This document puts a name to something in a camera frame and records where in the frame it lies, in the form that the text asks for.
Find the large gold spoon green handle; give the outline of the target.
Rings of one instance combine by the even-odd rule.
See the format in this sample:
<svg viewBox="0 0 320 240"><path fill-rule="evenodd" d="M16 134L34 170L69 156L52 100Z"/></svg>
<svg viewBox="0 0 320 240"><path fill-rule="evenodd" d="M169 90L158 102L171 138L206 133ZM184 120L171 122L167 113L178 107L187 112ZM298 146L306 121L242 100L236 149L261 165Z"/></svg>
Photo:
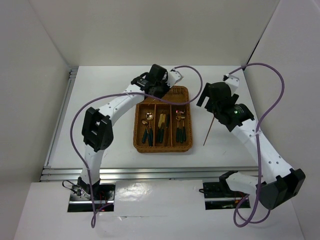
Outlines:
<svg viewBox="0 0 320 240"><path fill-rule="evenodd" d="M152 130L152 120L154 118L154 114L151 111L148 111L146 113L146 120L148 122L148 129L149 129L149 140L150 140L150 146L153 146L153 130Z"/></svg>

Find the gold knife green handle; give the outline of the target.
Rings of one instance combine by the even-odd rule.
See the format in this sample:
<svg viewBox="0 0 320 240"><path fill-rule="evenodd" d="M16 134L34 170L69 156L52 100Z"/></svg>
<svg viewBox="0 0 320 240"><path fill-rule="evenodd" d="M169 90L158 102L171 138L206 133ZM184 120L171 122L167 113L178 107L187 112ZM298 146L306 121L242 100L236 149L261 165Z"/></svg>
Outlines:
<svg viewBox="0 0 320 240"><path fill-rule="evenodd" d="M163 143L164 139L164 128L165 128L165 121L166 121L166 114L164 113L162 116L162 124L161 124L161 129L160 129L160 138L159 138L159 143Z"/></svg>
<svg viewBox="0 0 320 240"><path fill-rule="evenodd" d="M163 120L163 112L159 115L158 124L157 124L157 134L156 134L156 143L160 142L160 132L161 132L161 125Z"/></svg>

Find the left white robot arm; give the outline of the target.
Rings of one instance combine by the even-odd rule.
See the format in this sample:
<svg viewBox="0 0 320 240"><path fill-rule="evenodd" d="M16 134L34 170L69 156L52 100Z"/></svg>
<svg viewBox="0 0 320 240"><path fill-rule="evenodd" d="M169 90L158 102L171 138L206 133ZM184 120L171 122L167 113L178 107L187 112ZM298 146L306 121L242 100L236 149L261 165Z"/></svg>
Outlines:
<svg viewBox="0 0 320 240"><path fill-rule="evenodd" d="M182 78L175 70L168 71L153 64L148 72L134 78L122 95L100 108L90 107L86 110L81 131L85 144L85 164L78 178L83 196L93 200L99 195L102 158L114 139L113 126L117 120L143 102L145 94L161 99Z"/></svg>

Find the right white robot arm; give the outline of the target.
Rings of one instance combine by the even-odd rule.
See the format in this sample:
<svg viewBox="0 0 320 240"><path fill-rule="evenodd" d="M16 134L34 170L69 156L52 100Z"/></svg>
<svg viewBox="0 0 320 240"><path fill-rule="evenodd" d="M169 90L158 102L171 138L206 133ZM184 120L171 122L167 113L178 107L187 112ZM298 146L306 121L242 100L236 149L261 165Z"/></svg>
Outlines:
<svg viewBox="0 0 320 240"><path fill-rule="evenodd" d="M197 106L204 106L219 123L226 126L245 146L260 165L262 179L231 170L219 177L218 190L223 196L233 192L254 195L259 192L259 202L273 210L296 196L306 178L301 169L293 169L271 145L249 108L237 103L235 88L226 82L206 83Z"/></svg>

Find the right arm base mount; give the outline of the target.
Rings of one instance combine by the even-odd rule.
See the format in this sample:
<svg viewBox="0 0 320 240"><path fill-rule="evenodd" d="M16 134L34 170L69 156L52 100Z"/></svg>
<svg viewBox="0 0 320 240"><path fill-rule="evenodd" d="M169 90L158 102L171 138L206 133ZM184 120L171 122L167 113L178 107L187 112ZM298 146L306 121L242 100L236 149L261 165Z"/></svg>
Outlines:
<svg viewBox="0 0 320 240"><path fill-rule="evenodd" d="M235 209L240 201L246 196L240 191L232 191L227 183L226 178L237 171L231 170L224 173L215 182L204 182L202 188L198 191L204 196L206 210L228 210Z"/></svg>

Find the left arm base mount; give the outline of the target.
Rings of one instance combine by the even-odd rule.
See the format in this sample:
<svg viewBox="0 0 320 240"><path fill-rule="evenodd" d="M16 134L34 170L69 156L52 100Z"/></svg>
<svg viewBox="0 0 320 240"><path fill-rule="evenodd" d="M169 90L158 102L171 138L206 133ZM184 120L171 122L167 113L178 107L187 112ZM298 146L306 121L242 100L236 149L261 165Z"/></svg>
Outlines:
<svg viewBox="0 0 320 240"><path fill-rule="evenodd" d="M67 208L69 213L93 212L90 194L70 180L63 180L62 186L70 191ZM115 184L101 184L96 188L93 197L96 210L100 212L114 211L115 188Z"/></svg>

